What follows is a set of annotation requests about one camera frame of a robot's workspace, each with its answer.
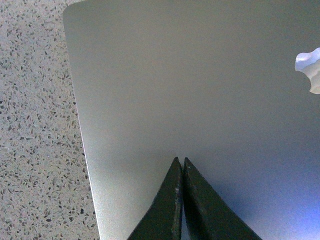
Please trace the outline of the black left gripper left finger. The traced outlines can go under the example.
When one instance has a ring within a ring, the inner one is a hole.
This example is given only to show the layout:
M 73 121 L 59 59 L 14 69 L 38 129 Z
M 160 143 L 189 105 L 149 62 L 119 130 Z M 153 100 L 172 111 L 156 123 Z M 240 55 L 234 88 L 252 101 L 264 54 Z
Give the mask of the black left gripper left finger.
M 182 234 L 183 171 L 175 157 L 153 202 L 129 240 L 180 240 Z

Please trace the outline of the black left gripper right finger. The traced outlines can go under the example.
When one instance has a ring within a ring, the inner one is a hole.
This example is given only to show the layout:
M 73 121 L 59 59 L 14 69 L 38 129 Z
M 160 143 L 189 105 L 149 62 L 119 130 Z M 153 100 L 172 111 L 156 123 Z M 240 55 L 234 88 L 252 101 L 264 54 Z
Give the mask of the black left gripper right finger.
M 183 205 L 191 240 L 260 240 L 186 157 Z

